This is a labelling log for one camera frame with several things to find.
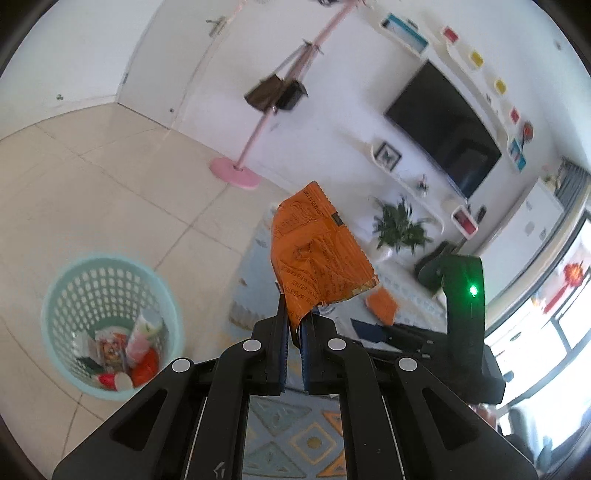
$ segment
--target orange object on floor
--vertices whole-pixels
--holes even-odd
[[[384,287],[380,287],[377,291],[368,295],[365,304],[384,325],[394,324],[398,303]]]

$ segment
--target pink round base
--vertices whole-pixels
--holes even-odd
[[[254,190],[259,186],[261,182],[260,175],[257,175],[246,167],[242,167],[242,170],[237,170],[234,168],[234,165],[235,163],[229,158],[218,157],[212,160],[209,169],[217,178],[222,179],[235,187],[240,187],[245,190]]]

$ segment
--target black bag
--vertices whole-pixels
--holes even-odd
[[[279,110],[292,110],[304,95],[308,96],[306,87],[299,80],[292,80],[285,87],[275,105]]]

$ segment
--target gray curtain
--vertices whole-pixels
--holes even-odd
[[[578,196],[586,188],[588,178],[589,173],[585,169],[575,165],[568,158],[563,158],[558,171],[560,188],[554,192],[554,195],[564,207],[565,213],[570,211]]]

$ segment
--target door handle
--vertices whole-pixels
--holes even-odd
[[[205,23],[213,24],[213,28],[212,28],[211,32],[209,33],[209,36],[212,38],[217,37],[220,34],[220,32],[223,30],[223,28],[226,26],[227,21],[228,21],[228,19],[225,17],[225,15],[222,15],[217,20],[206,20]]]

